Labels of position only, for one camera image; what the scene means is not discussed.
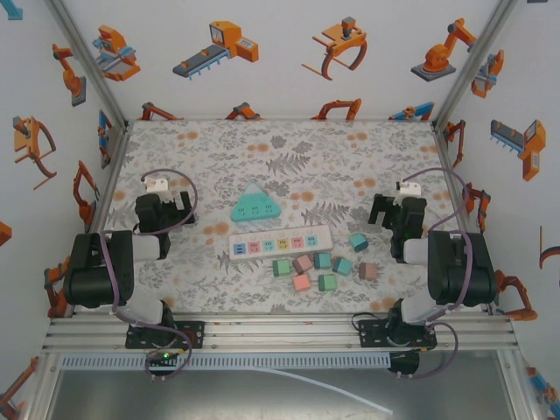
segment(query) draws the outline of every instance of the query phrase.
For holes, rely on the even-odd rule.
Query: white cable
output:
[[[334,392],[338,392],[339,394],[342,394],[343,396],[348,396],[348,397],[352,398],[353,400],[356,400],[359,403],[366,404],[369,407],[372,407],[372,408],[377,409],[377,410],[381,410],[384,413],[389,414],[390,416],[393,415],[393,410],[391,410],[391,409],[386,409],[385,407],[382,407],[381,405],[376,404],[375,402],[371,402],[369,400],[366,400],[365,398],[362,398],[361,396],[357,396],[356,394],[352,394],[351,392],[345,391],[344,389],[336,388],[333,385],[329,385],[328,383],[314,381],[313,379],[306,378],[305,376],[300,376],[299,374],[291,374],[290,372],[284,372],[283,370],[265,369],[265,368],[261,368],[261,367],[252,367],[250,370],[255,370],[256,372],[263,372],[265,374],[288,376],[289,378],[292,378],[292,379],[297,379],[299,381],[308,382],[312,385],[316,385],[316,386],[321,387],[321,388],[325,388],[325,389],[329,389],[329,390],[334,391]]]

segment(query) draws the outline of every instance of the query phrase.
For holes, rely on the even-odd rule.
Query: power strip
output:
[[[229,259],[273,258],[333,249],[327,225],[292,227],[229,236]]]

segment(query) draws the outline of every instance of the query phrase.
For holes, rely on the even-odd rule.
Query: white wall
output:
[[[514,323],[521,349],[528,362],[557,388],[560,258],[549,258],[539,269],[539,226],[544,228],[545,249],[560,245],[558,16],[559,2],[521,1],[491,50],[505,52],[497,85],[486,99],[467,92],[451,119],[454,123],[461,118],[466,121],[465,158],[458,173],[492,196],[485,237],[493,266],[524,282],[539,314],[536,321]],[[502,149],[501,143],[490,139],[490,122],[495,119],[523,132],[537,118],[547,131],[547,143],[541,152],[540,172],[526,182],[522,179],[522,161],[515,152]],[[450,147],[452,159],[457,153],[456,143]],[[501,295],[500,302],[505,310],[521,307],[512,291]]]
[[[445,41],[447,25],[458,18],[480,35],[496,5],[487,0],[65,3],[87,42],[98,37],[100,25],[108,25],[137,50],[140,73],[126,81],[108,80],[129,119],[138,118],[148,101],[190,119],[224,118],[242,102],[265,118],[310,118],[326,102],[358,97],[363,100],[359,118],[385,119],[429,101],[436,103],[436,115],[459,71],[428,83],[410,68],[423,63],[426,52]],[[332,81],[301,67],[306,63],[320,68],[325,48],[312,36],[347,16],[367,32],[368,51],[360,66],[351,72],[332,63]],[[208,25],[214,20],[239,25],[243,36],[259,45],[260,59],[256,63],[226,60],[192,80],[174,74],[177,64],[211,44]],[[90,49],[96,57],[91,44]],[[466,45],[459,42],[451,63],[460,70],[467,55]],[[346,110],[332,112],[338,117],[345,114]]]
[[[16,3],[24,9],[21,21],[8,21],[4,9],[0,10],[0,221],[10,226],[13,234],[0,248],[0,392],[42,346],[49,307],[43,270],[61,263],[69,255],[75,235],[83,232],[72,195],[78,159],[84,161],[101,193],[110,168],[102,171],[97,146],[100,99],[88,83],[87,101],[71,106],[62,66],[52,50],[53,43],[67,47],[67,42],[44,2]],[[84,75],[75,59],[68,61],[77,75]],[[14,116],[34,116],[56,143],[57,150],[44,164],[57,175],[36,191],[33,187],[43,178],[37,166],[30,159],[14,163],[23,154],[13,148]],[[43,136],[38,141],[42,151],[48,150]],[[86,182],[82,184],[82,197],[93,200],[91,188]]]

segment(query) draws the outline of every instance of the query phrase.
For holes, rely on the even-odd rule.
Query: floral tablecloth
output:
[[[368,225],[374,194],[391,194],[400,178],[440,166],[427,122],[136,122],[109,210],[107,226],[132,228],[135,199],[145,193],[140,176],[154,168],[186,173],[199,190],[196,223],[171,233],[166,259],[135,264],[136,287],[164,299],[175,312],[357,312],[388,309],[425,287],[421,266],[397,264],[391,232]],[[192,191],[165,174],[174,194]],[[453,211],[443,174],[418,178],[428,200],[425,228]],[[236,224],[230,213],[246,186],[256,182],[282,208],[272,220]],[[332,257],[353,261],[336,291],[295,292],[290,276],[273,277],[272,260],[232,262],[232,233],[328,224]],[[443,225],[457,228],[453,220]],[[363,233],[369,247],[348,243]],[[375,280],[360,280],[361,262],[377,265]]]

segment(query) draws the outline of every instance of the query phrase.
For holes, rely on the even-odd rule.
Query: teal triangular power strip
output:
[[[260,221],[278,217],[280,213],[278,204],[266,195],[266,192],[259,185],[251,183],[245,188],[243,195],[231,212],[231,220]]]

